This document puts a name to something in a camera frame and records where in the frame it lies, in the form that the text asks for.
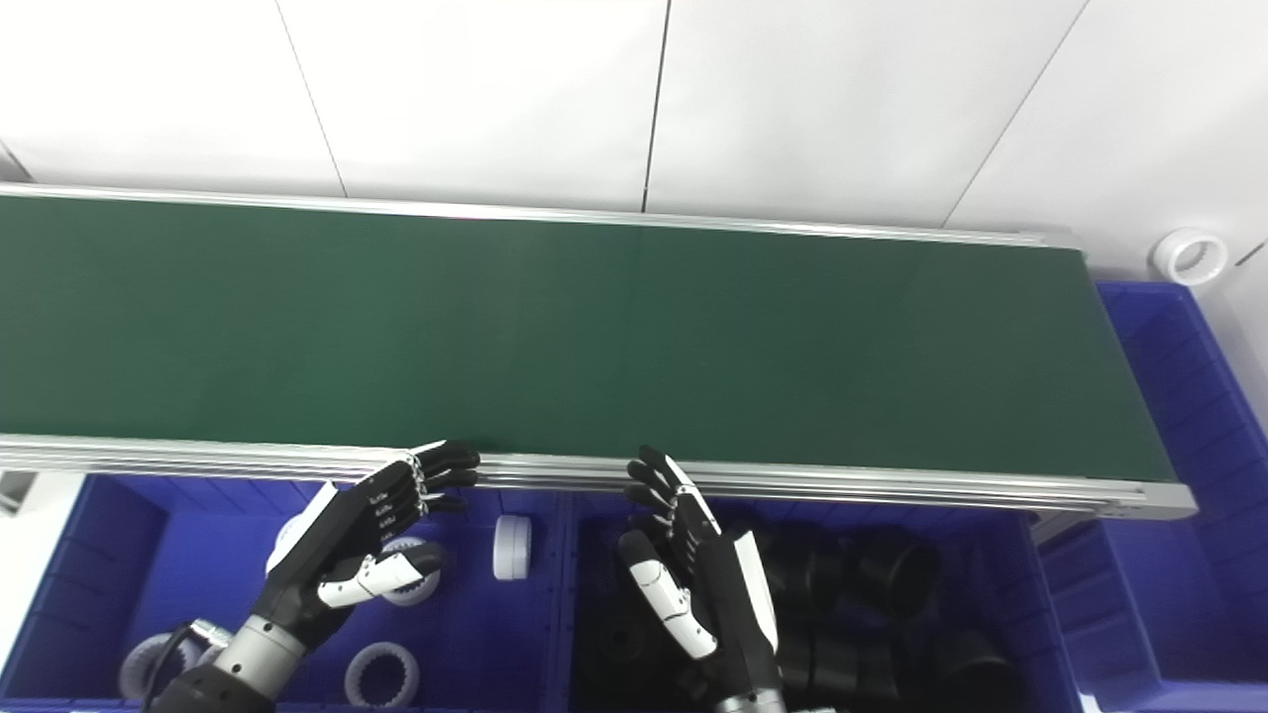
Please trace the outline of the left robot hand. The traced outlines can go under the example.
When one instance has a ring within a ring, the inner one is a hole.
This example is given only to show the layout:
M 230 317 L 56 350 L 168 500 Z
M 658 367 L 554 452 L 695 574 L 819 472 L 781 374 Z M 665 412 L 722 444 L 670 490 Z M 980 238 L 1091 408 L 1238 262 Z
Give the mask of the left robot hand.
M 448 565 L 432 542 L 385 551 L 389 542 L 434 513 L 462 513 L 450 494 L 478 480 L 481 454 L 462 442 L 435 442 L 406 450 L 375 473 L 317 500 L 320 510 L 285 554 L 273 557 L 250 618 L 280 629 L 312 653 L 353 617 L 355 606 L 412 587 Z

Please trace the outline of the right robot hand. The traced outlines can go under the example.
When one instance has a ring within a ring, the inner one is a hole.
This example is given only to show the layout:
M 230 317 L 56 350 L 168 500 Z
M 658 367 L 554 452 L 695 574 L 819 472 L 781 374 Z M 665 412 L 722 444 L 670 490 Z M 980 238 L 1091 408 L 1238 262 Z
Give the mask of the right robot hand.
M 618 540 L 638 591 L 702 680 L 715 712 L 785 712 L 779 619 L 751 529 L 724 529 L 675 458 L 639 448 L 626 499 L 645 507 Z

